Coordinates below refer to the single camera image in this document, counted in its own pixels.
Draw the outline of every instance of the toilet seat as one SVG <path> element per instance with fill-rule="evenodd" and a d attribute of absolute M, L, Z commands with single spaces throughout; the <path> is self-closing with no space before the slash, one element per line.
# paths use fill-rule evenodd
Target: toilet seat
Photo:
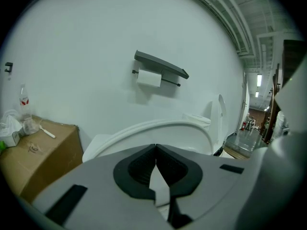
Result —
<path fill-rule="evenodd" d="M 85 150 L 82 161 L 108 155 L 144 144 L 165 144 L 185 150 L 213 155 L 211 138 L 207 131 L 186 120 L 152 120 L 130 126 L 108 136 L 99 147 Z"/>

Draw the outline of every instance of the ceiling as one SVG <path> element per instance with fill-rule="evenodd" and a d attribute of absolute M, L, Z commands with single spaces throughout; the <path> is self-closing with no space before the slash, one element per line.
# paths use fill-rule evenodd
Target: ceiling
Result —
<path fill-rule="evenodd" d="M 283 41 L 302 40 L 293 20 L 277 0 L 199 1 L 217 18 L 236 47 L 247 74 L 250 107 L 264 110 L 270 104 L 277 64 L 281 69 Z M 258 74 L 262 74 L 260 87 Z"/>

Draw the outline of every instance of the shiny floor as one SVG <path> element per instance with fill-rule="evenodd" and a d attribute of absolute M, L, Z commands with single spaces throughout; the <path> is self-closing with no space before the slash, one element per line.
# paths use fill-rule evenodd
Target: shiny floor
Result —
<path fill-rule="evenodd" d="M 252 131 L 239 130 L 236 135 L 232 135 L 227 139 L 225 145 L 248 157 L 253 150 L 268 146 L 262 141 L 259 131 L 255 129 Z"/>

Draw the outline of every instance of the ceiling light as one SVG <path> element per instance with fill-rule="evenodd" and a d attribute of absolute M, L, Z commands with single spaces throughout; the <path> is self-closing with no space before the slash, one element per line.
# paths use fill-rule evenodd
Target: ceiling light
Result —
<path fill-rule="evenodd" d="M 257 87 L 260 87 L 260 86 L 261 86 L 261 80 L 262 80 L 262 75 L 261 75 L 261 74 L 258 74 L 258 75 L 257 75 Z"/>

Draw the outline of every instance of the wall hook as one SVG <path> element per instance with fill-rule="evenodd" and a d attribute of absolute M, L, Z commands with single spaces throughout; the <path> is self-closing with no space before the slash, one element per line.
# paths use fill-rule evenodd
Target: wall hook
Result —
<path fill-rule="evenodd" d="M 9 69 L 5 69 L 5 72 L 12 72 L 12 68 L 13 68 L 13 63 L 11 62 L 6 62 L 5 63 L 6 66 L 10 67 Z"/>

